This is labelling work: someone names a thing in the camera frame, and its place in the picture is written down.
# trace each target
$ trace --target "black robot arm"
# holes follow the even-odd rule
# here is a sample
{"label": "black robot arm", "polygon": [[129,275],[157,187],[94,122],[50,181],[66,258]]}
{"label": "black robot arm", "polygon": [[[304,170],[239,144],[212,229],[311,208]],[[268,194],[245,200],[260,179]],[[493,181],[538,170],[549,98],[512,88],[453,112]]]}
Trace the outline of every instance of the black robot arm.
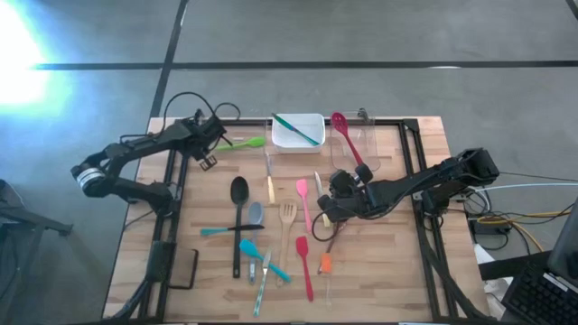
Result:
{"label": "black robot arm", "polygon": [[123,167],[133,160],[165,150],[176,150],[183,155],[202,161],[200,167],[206,171],[217,163],[209,156],[210,145],[219,140],[227,131],[219,118],[212,115],[202,120],[202,113],[192,118],[177,120],[158,134],[149,134],[132,141],[109,144],[103,151],[90,155],[70,172],[83,192],[93,198],[109,194],[131,202],[147,201],[157,214],[170,211],[173,195],[166,184],[153,182],[142,184],[119,177]]}
{"label": "black robot arm", "polygon": [[448,206],[451,196],[469,186],[491,184],[499,171],[484,149],[468,149],[421,172],[396,181],[369,181],[371,176],[356,179],[343,170],[330,177],[330,192],[317,203],[331,222],[352,217],[380,218],[389,213],[399,201],[421,191],[424,212],[434,214]]}

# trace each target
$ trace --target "wooden spoon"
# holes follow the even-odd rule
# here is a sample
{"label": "wooden spoon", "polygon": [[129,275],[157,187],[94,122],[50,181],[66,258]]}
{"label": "wooden spoon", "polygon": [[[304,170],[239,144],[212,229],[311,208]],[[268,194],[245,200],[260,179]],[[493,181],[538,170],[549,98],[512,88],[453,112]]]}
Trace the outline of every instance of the wooden spoon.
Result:
{"label": "wooden spoon", "polygon": [[[297,202],[294,200],[283,200],[279,205],[279,218],[281,219],[281,254],[279,259],[279,268],[285,270],[287,264],[287,248],[289,247],[289,235],[291,225],[297,215]],[[277,277],[277,286],[283,285],[283,279]]]}

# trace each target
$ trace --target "white container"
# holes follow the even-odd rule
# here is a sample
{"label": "white container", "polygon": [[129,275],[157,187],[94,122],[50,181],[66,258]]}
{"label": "white container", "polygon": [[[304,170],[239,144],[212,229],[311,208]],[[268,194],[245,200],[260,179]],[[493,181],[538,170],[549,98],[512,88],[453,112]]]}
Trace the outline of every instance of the white container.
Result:
{"label": "white container", "polygon": [[273,119],[272,138],[279,153],[318,153],[325,143],[325,120],[321,114],[277,114],[297,130],[318,142],[312,145],[296,132]]}

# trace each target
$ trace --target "concrete floor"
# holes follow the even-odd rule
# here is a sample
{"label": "concrete floor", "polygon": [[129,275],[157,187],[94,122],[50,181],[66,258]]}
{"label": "concrete floor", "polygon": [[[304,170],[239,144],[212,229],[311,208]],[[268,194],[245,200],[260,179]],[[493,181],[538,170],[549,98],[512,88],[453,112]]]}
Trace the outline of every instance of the concrete floor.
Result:
{"label": "concrete floor", "polygon": [[[8,39],[0,64],[13,68],[30,46],[38,49],[32,62],[163,62],[178,4],[2,3],[23,32],[11,29],[20,36]],[[577,33],[564,0],[199,0],[189,4],[175,61],[578,60]],[[0,76],[0,178],[32,211],[74,224],[68,238],[46,233],[15,323],[100,316],[126,204],[84,197],[69,170],[120,135],[146,129],[159,76],[159,70]],[[173,71],[164,101],[193,90],[212,103],[238,104],[243,116],[358,107],[379,116],[437,115],[453,153],[483,146],[502,171],[577,178],[577,83],[577,68]],[[200,103],[178,101],[170,115],[196,107]],[[126,166],[125,176],[134,177],[135,169],[135,163]],[[496,184],[530,181],[544,182],[503,175]],[[496,210],[538,212],[567,206],[578,189],[490,195]],[[528,229],[551,248],[563,223]],[[499,241],[480,239],[487,246]],[[524,253],[514,234],[492,255]]]}

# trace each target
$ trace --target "wooden tabletop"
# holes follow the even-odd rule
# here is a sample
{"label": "wooden tabletop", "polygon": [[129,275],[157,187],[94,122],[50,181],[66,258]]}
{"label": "wooden tabletop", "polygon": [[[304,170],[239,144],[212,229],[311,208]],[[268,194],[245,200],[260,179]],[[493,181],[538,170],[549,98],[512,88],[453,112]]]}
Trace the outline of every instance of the wooden tabletop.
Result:
{"label": "wooden tabletop", "polygon": [[[425,157],[428,166],[450,156],[443,131],[442,119],[437,116],[417,117],[419,120]],[[162,119],[153,118],[149,131],[158,132]],[[228,127],[229,138],[262,136],[264,127]],[[374,180],[394,180],[406,175],[399,133],[393,126],[377,126],[377,154],[381,167],[374,172]],[[269,146],[267,151],[274,153]],[[161,181],[164,175],[167,152],[144,158],[139,165],[137,181]],[[199,266],[194,288],[189,291],[169,291],[165,321],[220,322],[220,321],[396,321],[430,320],[424,272],[420,257],[415,222],[410,200],[384,218],[373,221],[352,218],[332,250],[333,274],[331,275],[331,302],[329,311],[325,304],[326,278],[316,274],[321,253],[326,243],[315,241],[307,235],[304,224],[303,204],[295,190],[295,182],[306,178],[309,185],[308,205],[312,216],[320,211],[316,204],[317,192],[313,172],[317,171],[327,191],[328,179],[335,171],[326,144],[321,154],[273,154],[273,182],[277,201],[293,199],[299,211],[291,228],[288,251],[289,273],[293,281],[281,288],[275,286],[276,276],[269,273],[259,318],[253,317],[261,271],[257,268],[256,284],[248,283],[248,258],[242,255],[241,278],[232,278],[233,233],[201,237],[205,227],[232,227],[236,209],[230,199],[230,183],[237,176],[247,179],[250,197],[243,210],[244,223],[251,202],[264,204],[266,229],[260,231],[257,246],[264,254],[273,248],[272,263],[278,264],[281,224],[278,206],[268,204],[266,166],[263,149],[235,152],[217,152],[217,166],[203,172],[191,160],[187,174],[181,222],[178,232],[178,252],[173,280],[183,284],[191,270],[190,249],[198,249]],[[417,159],[413,155],[415,169]],[[145,204],[132,206],[126,222],[137,218],[150,208]],[[148,252],[154,228],[154,216],[146,217],[131,225],[122,236],[110,284],[105,315],[114,314],[133,294],[145,274]],[[322,223],[319,236],[325,236]],[[463,292],[482,312],[488,313],[488,304],[482,288],[466,219],[459,212],[444,216],[443,241],[450,270]],[[295,249],[295,239],[307,236],[314,302],[305,294],[303,265]],[[248,232],[242,237],[250,237]],[[443,314],[446,314],[443,289],[436,278],[438,296]]]}

